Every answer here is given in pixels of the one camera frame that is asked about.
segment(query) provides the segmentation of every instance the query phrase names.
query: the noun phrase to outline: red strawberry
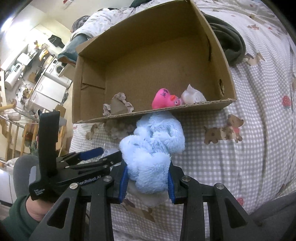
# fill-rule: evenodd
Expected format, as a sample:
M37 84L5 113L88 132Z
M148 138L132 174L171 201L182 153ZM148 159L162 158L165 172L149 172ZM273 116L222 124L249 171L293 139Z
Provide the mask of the red strawberry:
M242 197L239 197L239 198L237 199L237 201L239 202L239 204L240 204L241 206L244 205L244 200L243 200Z
M283 106L285 106L285 107L290 107L291 106L291 100L290 100L290 98L288 97L288 96L284 96L283 97Z

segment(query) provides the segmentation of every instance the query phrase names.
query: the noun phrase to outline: bed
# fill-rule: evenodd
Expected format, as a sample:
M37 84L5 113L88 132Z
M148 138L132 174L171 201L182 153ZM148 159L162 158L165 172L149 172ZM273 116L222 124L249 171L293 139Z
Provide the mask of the bed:
M137 8L122 8L116 14L100 13L96 26L99 34L119 21L166 0L152 0ZM252 213L263 203L296 190L295 113L296 47L289 34L260 1L195 0L206 14L232 25L246 44L244 60L231 67L237 102L220 111L175 115L186 139L182 154L172 161L186 175L200 183L223 183L243 208ZM88 33L91 16L73 33ZM232 125L237 138L221 140L209 137L212 128ZM70 151L85 151L98 146L118 148L97 124L91 138L92 124L74 124ZM112 206L115 240L179 240L182 205L166 199L147 207L131 193L121 205ZM205 215L209 237L208 216Z

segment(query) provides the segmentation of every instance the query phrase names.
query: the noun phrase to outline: light blue plush toy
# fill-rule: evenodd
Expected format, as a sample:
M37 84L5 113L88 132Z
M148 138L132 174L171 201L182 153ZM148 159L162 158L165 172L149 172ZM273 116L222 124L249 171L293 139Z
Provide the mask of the light blue plush toy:
M185 149L181 123L168 111L144 115L119 144L131 180L146 194L168 189L170 154Z

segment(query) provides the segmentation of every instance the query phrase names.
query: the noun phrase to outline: white toy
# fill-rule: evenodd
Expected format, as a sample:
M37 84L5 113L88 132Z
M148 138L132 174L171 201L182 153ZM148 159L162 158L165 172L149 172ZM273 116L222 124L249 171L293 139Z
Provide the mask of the white toy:
M203 94L188 85L187 90L185 90L181 96L182 104L193 104L197 102L207 101Z

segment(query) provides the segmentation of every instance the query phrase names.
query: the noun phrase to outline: green sleeve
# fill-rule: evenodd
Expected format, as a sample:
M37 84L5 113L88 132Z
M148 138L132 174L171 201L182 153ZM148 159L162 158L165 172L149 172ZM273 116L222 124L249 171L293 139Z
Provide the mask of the green sleeve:
M27 241L39 222L27 212L28 196L17 198L9 210L9 217L2 221L2 225L15 241Z

